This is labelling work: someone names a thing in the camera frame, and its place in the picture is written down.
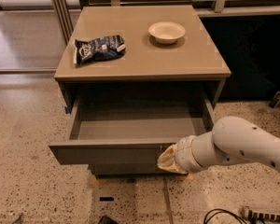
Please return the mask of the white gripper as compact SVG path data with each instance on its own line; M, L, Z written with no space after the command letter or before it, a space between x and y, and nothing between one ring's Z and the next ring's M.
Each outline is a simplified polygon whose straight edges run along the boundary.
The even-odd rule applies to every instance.
M192 151L194 138L194 135L190 135L179 140L176 145L170 145L158 157L158 167L163 171L182 175L203 171L204 168L196 161Z

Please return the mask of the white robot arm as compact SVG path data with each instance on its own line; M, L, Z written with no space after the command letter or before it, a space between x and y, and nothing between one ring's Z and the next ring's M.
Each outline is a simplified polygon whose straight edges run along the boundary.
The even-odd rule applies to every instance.
M177 174L247 162L262 163L280 173L280 138L237 117L218 120L211 132L182 138L158 157L160 169Z

